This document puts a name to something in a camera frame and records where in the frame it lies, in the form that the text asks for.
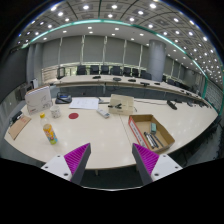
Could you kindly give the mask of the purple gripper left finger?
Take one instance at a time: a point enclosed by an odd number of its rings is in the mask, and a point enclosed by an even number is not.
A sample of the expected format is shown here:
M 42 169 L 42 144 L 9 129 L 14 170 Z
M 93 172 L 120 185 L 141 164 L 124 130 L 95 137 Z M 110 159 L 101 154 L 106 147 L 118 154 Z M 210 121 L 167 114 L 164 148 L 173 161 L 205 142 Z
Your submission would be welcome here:
M 90 154 L 91 144 L 87 143 L 66 155 L 56 155 L 44 164 L 42 169 L 79 185 Z

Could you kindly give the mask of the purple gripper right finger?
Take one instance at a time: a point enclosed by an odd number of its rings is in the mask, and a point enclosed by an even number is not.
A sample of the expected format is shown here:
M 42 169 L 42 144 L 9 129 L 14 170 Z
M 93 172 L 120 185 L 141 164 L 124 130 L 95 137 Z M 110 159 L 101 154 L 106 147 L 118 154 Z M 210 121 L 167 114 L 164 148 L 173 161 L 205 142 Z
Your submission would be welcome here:
M 132 145 L 132 154 L 144 185 L 182 169 L 182 167 L 167 154 L 158 155 L 136 143 Z

